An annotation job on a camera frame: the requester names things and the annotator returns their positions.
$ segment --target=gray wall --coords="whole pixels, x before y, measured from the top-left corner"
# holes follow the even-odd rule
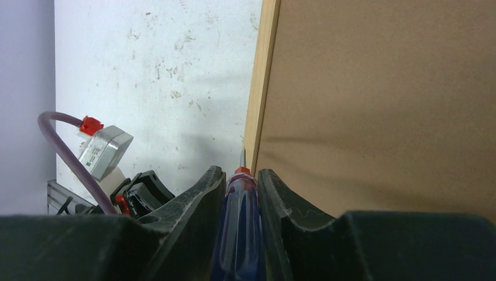
[[[55,109],[53,0],[0,0],[0,27],[0,214],[43,214],[55,154],[37,116]]]

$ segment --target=wall stain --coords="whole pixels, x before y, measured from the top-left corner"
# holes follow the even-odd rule
[[[128,32],[128,35],[126,36],[128,39],[131,39],[131,38],[135,38],[136,40],[139,39],[139,37],[141,36],[141,32],[140,33],[136,33],[133,31],[133,28],[130,28],[129,29],[129,32]]]
[[[169,73],[169,76],[171,77],[171,79],[172,79],[172,75],[173,75],[173,74],[174,74],[174,75],[175,75],[175,74],[177,74],[177,66],[176,66],[176,67],[174,67],[174,68],[172,68],[172,67],[171,67],[171,68],[166,68],[166,70],[167,70],[167,72]]]
[[[259,29],[259,23],[257,22],[257,18],[254,13],[250,15],[250,23],[252,24],[253,30],[257,31]]]
[[[192,38],[190,35],[186,35],[186,37],[184,38],[184,43],[189,43],[191,41],[195,41],[196,38]]]
[[[188,67],[188,66],[192,66],[193,64],[190,62],[190,61],[186,61],[185,63],[183,63],[181,65],[181,71],[180,73],[178,74],[177,76],[177,81],[181,81],[181,82],[184,82],[184,77],[185,77],[185,74],[184,74],[184,68],[185,67]]]
[[[182,48],[184,48],[184,43],[179,39],[174,43],[174,50],[180,51]]]
[[[147,27],[148,29],[150,29],[150,30],[153,30],[153,28],[155,27],[155,24],[157,23],[157,19],[158,19],[158,18],[159,18],[159,16],[157,16],[157,15],[152,16],[152,17],[150,18],[150,20],[148,20],[148,21],[146,22],[146,27]]]
[[[186,3],[185,0],[179,0],[179,3],[181,4],[181,7],[183,8],[184,12],[188,12],[188,4]]]
[[[171,98],[172,99],[175,99],[175,98],[180,98],[182,96],[182,94],[178,91],[171,91]]]
[[[209,25],[213,25],[214,23],[219,21],[219,16],[217,16],[217,15],[212,16],[210,13],[207,13],[205,15],[206,15],[206,22]]]

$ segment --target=red cap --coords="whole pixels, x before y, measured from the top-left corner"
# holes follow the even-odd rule
[[[86,116],[82,120],[79,131],[86,133],[90,136],[94,135],[98,130],[103,129],[104,125],[93,117]]]
[[[237,174],[237,173],[247,173],[247,174],[250,174],[250,169],[248,169],[247,167],[239,167],[239,168],[237,168],[234,171],[234,174]]]

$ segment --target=screwdriver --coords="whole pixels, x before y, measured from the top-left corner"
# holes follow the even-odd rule
[[[227,182],[211,261],[212,281],[266,279],[257,180],[245,159],[243,148],[240,167]]]

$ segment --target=white wall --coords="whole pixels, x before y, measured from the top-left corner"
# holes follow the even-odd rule
[[[55,107],[53,1],[0,1],[0,214],[46,214],[55,152],[37,117]]]
[[[261,0],[55,1],[58,111],[135,137],[119,167],[175,194],[239,165]],[[60,124],[73,151],[82,139]],[[88,198],[65,164],[57,181]]]

